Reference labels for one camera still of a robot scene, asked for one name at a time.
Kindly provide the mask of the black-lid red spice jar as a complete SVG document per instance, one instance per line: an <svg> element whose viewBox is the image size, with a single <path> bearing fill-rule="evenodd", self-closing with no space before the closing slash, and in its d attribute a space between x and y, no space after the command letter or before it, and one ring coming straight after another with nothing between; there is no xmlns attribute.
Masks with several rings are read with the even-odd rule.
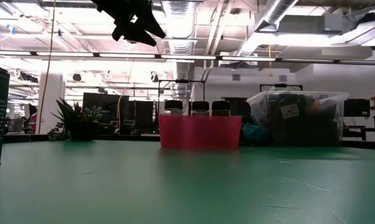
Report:
<svg viewBox="0 0 375 224"><path fill-rule="evenodd" d="M212 116L230 116L229 101L213 101L211 107Z"/></svg>

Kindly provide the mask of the teal cloth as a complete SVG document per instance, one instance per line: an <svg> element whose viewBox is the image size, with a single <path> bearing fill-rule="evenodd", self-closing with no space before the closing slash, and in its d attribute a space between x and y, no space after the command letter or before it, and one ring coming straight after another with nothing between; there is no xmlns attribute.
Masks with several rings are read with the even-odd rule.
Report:
<svg viewBox="0 0 375 224"><path fill-rule="evenodd" d="M266 128L259 125L257 120L251 114L241 116L241 118L242 126L239 137L240 144L263 146L272 143L272 135Z"/></svg>

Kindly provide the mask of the small green leafy plant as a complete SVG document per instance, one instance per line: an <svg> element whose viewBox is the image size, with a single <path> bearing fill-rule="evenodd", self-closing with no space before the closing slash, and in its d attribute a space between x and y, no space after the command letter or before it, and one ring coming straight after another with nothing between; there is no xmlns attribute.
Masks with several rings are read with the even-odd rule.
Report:
<svg viewBox="0 0 375 224"><path fill-rule="evenodd" d="M68 138L67 132L65 130L64 122L58 122L54 128L52 128L48 133L48 138L50 141L64 141Z"/></svg>

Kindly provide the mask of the small black monitor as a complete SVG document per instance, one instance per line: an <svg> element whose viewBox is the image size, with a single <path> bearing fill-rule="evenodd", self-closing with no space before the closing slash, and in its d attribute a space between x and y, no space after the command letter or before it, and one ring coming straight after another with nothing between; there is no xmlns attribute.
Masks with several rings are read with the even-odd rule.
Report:
<svg viewBox="0 0 375 224"><path fill-rule="evenodd" d="M144 125L153 122L153 102L135 101L135 124Z"/></svg>

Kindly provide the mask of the large black monitor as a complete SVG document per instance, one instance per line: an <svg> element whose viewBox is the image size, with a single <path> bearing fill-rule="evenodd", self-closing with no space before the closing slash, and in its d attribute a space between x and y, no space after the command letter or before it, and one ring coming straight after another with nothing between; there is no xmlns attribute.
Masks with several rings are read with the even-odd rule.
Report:
<svg viewBox="0 0 375 224"><path fill-rule="evenodd" d="M115 124L117 122L122 126L125 118L128 118L129 96L109 95L99 93L83 94L83 108L92 109L94 106L101 107L102 117L98 122L104 125Z"/></svg>

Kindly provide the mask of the black monitor on desk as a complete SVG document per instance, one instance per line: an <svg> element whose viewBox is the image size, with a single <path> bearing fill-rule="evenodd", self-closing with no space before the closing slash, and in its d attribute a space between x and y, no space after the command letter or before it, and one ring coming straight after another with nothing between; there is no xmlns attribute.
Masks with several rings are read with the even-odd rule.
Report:
<svg viewBox="0 0 375 224"><path fill-rule="evenodd" d="M370 99L347 99L344 102L344 117L370 117Z"/></svg>

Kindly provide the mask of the pink plastic bin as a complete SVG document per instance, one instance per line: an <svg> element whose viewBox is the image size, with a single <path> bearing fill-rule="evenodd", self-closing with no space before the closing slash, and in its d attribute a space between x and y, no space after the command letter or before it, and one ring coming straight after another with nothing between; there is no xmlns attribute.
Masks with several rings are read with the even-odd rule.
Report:
<svg viewBox="0 0 375 224"><path fill-rule="evenodd" d="M241 126L238 116L159 115L160 143L170 149L235 150Z"/></svg>

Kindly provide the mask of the clear plastic storage bin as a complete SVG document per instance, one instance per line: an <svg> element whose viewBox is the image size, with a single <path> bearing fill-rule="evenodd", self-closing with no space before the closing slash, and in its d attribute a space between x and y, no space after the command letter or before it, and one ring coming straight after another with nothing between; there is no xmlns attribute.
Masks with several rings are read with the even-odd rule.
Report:
<svg viewBox="0 0 375 224"><path fill-rule="evenodd" d="M281 146L335 146L342 140L344 102L330 91L265 91L247 100L261 127Z"/></svg>

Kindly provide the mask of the person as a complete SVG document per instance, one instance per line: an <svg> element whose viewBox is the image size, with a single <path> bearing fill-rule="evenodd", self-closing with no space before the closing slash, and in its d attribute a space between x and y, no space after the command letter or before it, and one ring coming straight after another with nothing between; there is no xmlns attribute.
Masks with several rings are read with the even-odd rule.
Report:
<svg viewBox="0 0 375 224"><path fill-rule="evenodd" d="M36 133L36 122L37 122L37 107L29 104L29 128L30 134L35 134Z"/></svg>

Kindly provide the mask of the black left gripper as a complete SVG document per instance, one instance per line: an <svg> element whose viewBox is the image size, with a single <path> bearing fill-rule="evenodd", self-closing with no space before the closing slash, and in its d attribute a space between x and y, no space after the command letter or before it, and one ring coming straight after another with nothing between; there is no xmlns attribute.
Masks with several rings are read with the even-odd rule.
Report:
<svg viewBox="0 0 375 224"><path fill-rule="evenodd" d="M135 26L116 26L112 32L112 38L119 41L121 37L125 40L140 42L155 47L156 41L146 32L157 37L165 38L166 34L158 24L151 11L151 0L92 0L97 6L97 11L104 11L115 20L115 24L127 25L136 16Z"/></svg>

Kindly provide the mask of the succulent plant in black pot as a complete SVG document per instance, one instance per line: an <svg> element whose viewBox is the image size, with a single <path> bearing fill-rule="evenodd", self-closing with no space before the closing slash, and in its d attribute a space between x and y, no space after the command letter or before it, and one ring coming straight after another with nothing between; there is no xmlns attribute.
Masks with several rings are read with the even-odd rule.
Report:
<svg viewBox="0 0 375 224"><path fill-rule="evenodd" d="M101 107L92 109L82 108L78 103L73 106L63 98L56 100L59 107L57 114L53 114L61 122L64 122L68 138L72 141L91 141L95 139L100 130L98 118L102 117Z"/></svg>

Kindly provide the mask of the black-lid brown spice jar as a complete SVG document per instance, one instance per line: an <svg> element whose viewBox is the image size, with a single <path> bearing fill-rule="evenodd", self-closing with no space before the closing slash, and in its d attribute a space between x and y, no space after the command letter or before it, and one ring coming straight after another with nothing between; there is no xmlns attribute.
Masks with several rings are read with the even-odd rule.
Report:
<svg viewBox="0 0 375 224"><path fill-rule="evenodd" d="M193 101L191 103L193 116L209 116L209 103L207 101Z"/></svg>

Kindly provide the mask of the black overhead frame bar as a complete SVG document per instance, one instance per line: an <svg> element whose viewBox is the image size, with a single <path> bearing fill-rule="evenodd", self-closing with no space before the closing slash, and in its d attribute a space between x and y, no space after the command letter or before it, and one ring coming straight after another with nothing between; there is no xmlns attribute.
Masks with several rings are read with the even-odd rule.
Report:
<svg viewBox="0 0 375 224"><path fill-rule="evenodd" d="M238 57L221 55L167 55L167 54L121 54L92 52L28 52L0 50L0 57L53 57L61 59L132 59L132 60L187 60L187 61L226 61L226 62L271 62L271 63L313 63L338 65L369 65L375 66L375 60L351 60L332 58L286 58L286 57Z"/></svg>

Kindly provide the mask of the dark background desk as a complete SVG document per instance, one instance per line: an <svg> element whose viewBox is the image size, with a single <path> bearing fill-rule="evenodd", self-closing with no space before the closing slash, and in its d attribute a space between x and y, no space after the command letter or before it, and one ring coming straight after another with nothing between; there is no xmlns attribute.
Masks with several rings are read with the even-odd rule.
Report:
<svg viewBox="0 0 375 224"><path fill-rule="evenodd" d="M343 128L344 138L361 138L362 141L367 141L366 133L374 133L375 135L375 128L365 126L345 126Z"/></svg>

